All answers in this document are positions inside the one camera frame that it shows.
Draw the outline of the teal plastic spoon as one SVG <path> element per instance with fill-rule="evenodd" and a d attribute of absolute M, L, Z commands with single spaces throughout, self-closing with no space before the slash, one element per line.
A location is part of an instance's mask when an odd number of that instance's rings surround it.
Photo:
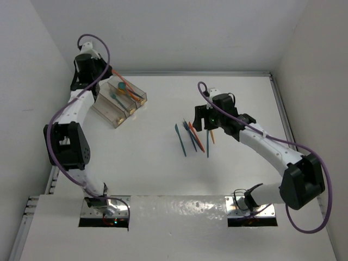
<path fill-rule="evenodd" d="M 133 94 L 133 90 L 128 87 L 128 85 L 125 82 L 118 82 L 117 84 L 117 92 L 123 95 L 126 95 L 134 100 L 139 101 L 140 98 Z"/>

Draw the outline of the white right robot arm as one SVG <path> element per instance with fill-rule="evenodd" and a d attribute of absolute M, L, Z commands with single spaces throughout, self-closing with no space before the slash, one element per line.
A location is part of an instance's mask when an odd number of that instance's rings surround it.
<path fill-rule="evenodd" d="M 247 189 L 244 206 L 248 210 L 269 203 L 284 203 L 299 210 L 325 191 L 321 164 L 314 154 L 304 155 L 270 139 L 253 117 L 238 113 L 233 94 L 205 88 L 202 95 L 207 104 L 195 107 L 192 126 L 198 132 L 223 129 L 225 134 L 263 157 L 282 178 L 280 184 L 266 186 L 259 183 Z"/>

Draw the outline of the teal plastic fork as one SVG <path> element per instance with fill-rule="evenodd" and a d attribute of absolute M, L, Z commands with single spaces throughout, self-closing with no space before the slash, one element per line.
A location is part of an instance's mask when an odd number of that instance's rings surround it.
<path fill-rule="evenodd" d="M 118 99 L 116 93 L 110 92 L 109 95 L 110 95 L 110 97 L 111 97 L 112 99 L 114 99 L 124 110 L 126 110 L 126 111 L 128 110 L 127 107 L 121 102 L 121 100 Z"/>

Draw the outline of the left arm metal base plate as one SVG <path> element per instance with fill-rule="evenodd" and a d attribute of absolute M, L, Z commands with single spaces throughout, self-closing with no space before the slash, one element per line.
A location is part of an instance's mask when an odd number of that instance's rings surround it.
<path fill-rule="evenodd" d="M 119 200 L 116 199 L 96 199 L 93 197 L 86 197 L 83 200 L 80 211 L 81 218 L 127 218 L 128 208 L 124 201 L 130 206 L 130 198 L 128 196 L 121 196 Z"/>

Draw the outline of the orange plastic spoon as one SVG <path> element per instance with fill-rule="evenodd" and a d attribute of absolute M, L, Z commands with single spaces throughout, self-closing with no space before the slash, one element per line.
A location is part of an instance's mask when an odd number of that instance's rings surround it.
<path fill-rule="evenodd" d="M 139 96 L 137 93 L 135 93 L 133 90 L 126 88 L 126 93 L 128 96 L 130 96 L 132 99 L 136 101 L 141 101 L 142 97 Z"/>

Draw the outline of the orange plastic fork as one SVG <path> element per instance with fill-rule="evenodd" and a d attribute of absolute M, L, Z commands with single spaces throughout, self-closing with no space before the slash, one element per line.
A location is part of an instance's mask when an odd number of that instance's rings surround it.
<path fill-rule="evenodd" d="M 111 72 L 120 78 L 121 85 L 119 86 L 119 89 L 125 90 L 126 88 L 128 88 L 134 91 L 134 89 L 131 87 L 131 84 L 124 77 L 122 77 L 116 70 L 112 69 Z"/>

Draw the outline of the yellow plastic fork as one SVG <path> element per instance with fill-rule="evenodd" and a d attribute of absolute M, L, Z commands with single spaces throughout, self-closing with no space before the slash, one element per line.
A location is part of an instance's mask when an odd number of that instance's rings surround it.
<path fill-rule="evenodd" d="M 210 136 L 211 136 L 211 138 L 212 138 L 213 144 L 215 144 L 215 138 L 214 138 L 213 130 L 210 130 Z"/>

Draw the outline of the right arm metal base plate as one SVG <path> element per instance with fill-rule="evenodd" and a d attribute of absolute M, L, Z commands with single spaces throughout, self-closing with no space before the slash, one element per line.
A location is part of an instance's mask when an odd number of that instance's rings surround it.
<path fill-rule="evenodd" d="M 236 195 L 225 196 L 226 214 L 230 219 L 242 218 L 275 218 L 276 212 L 273 204 L 264 204 L 250 211 L 246 207 L 240 207 L 244 197 Z"/>

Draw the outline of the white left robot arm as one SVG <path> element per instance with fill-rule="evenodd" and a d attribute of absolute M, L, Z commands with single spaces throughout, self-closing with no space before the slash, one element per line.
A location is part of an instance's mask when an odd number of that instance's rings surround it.
<path fill-rule="evenodd" d="M 94 50 L 91 42 L 79 47 L 75 57 L 70 99 L 44 127 L 49 160 L 84 192 L 89 208 L 101 211 L 108 206 L 107 186 L 86 170 L 91 158 L 83 132 L 87 112 L 97 101 L 100 81 L 111 76 L 111 68 Z"/>

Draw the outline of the yellow plastic spoon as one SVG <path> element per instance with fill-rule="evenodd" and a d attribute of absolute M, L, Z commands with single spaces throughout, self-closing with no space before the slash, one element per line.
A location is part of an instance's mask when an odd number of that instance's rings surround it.
<path fill-rule="evenodd" d="M 133 99 L 133 100 L 135 100 L 135 101 L 137 101 L 137 102 L 141 102 L 141 101 L 142 101 L 141 98 L 136 97 L 134 94 L 132 94 L 132 93 L 131 93 L 130 91 L 128 91 L 128 90 L 121 90 L 121 89 L 118 89 L 118 91 L 119 91 L 119 93 L 121 93 L 122 95 L 125 95 L 125 96 L 127 96 L 127 97 L 129 97 L 129 98 L 131 98 L 131 99 Z"/>

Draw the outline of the dark blue plastic spoon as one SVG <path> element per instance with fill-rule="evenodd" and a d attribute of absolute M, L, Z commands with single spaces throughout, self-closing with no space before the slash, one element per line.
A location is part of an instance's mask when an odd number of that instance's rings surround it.
<path fill-rule="evenodd" d="M 133 90 L 128 89 L 128 91 L 129 91 L 131 94 L 133 94 L 134 96 L 136 96 L 136 97 L 142 99 L 142 96 L 138 95 L 138 94 L 137 94 L 136 92 L 134 92 Z"/>

